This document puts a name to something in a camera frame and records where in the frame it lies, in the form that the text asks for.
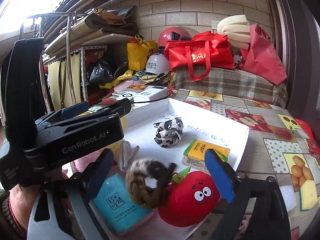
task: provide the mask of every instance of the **white helmet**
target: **white helmet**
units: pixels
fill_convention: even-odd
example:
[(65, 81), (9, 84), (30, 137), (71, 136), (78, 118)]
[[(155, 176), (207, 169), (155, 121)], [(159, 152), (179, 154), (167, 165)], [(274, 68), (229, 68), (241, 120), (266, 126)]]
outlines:
[(156, 53), (149, 57), (146, 72), (160, 75), (168, 71), (171, 71), (170, 62), (163, 54)]

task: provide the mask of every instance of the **cable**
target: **cable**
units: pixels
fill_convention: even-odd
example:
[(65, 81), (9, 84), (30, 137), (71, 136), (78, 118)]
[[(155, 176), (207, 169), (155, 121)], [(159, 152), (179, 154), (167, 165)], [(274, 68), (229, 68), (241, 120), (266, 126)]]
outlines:
[(168, 90), (168, 95), (163, 97), (163, 98), (159, 98), (159, 99), (155, 99), (155, 100), (151, 100), (151, 101), (144, 101), (144, 102), (131, 102), (132, 104), (142, 104), (142, 103), (152, 103), (152, 102), (156, 102), (156, 101), (160, 101), (162, 99), (166, 99), (168, 98), (169, 96), (172, 95), (172, 90)]

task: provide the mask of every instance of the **red helmet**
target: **red helmet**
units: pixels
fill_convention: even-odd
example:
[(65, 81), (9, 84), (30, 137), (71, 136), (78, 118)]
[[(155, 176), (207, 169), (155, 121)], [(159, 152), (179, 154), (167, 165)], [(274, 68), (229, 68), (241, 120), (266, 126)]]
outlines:
[(159, 47), (165, 47), (168, 41), (191, 41), (190, 34), (181, 27), (170, 27), (161, 32), (158, 40)]

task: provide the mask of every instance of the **white box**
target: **white box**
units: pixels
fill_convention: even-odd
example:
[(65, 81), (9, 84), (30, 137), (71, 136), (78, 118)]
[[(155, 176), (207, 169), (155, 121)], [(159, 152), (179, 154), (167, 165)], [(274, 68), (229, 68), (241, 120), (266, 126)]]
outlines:
[[(184, 150), (194, 138), (230, 148), (228, 163), (236, 170), (249, 135), (249, 127), (244, 124), (172, 98), (134, 109), (125, 117), (128, 128), (124, 139), (129, 141), (132, 147), (140, 146), (135, 158), (156, 158), (166, 166), (173, 162), (178, 165), (177, 171), (187, 167), (181, 160)], [(171, 147), (160, 147), (154, 141), (157, 129), (153, 124), (172, 120), (174, 117), (181, 117), (183, 122), (181, 141)], [(156, 186), (155, 180), (147, 179), (146, 182), (150, 187)], [(156, 211), (150, 220), (130, 234), (114, 236), (108, 233), (108, 236), (111, 240), (184, 240), (201, 224), (202, 222), (177, 228), (164, 222)]]

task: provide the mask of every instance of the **braided hair tie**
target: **braided hair tie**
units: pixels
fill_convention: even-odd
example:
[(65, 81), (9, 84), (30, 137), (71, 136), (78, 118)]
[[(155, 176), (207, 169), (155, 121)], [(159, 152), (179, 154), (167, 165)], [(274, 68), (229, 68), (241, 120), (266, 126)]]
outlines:
[[(171, 182), (175, 168), (175, 163), (170, 163), (169, 168), (166, 168), (155, 159), (141, 158), (133, 161), (125, 177), (131, 200), (141, 207), (151, 209), (165, 204), (168, 196), (166, 188)], [(146, 178), (156, 179), (157, 187), (147, 186)]]

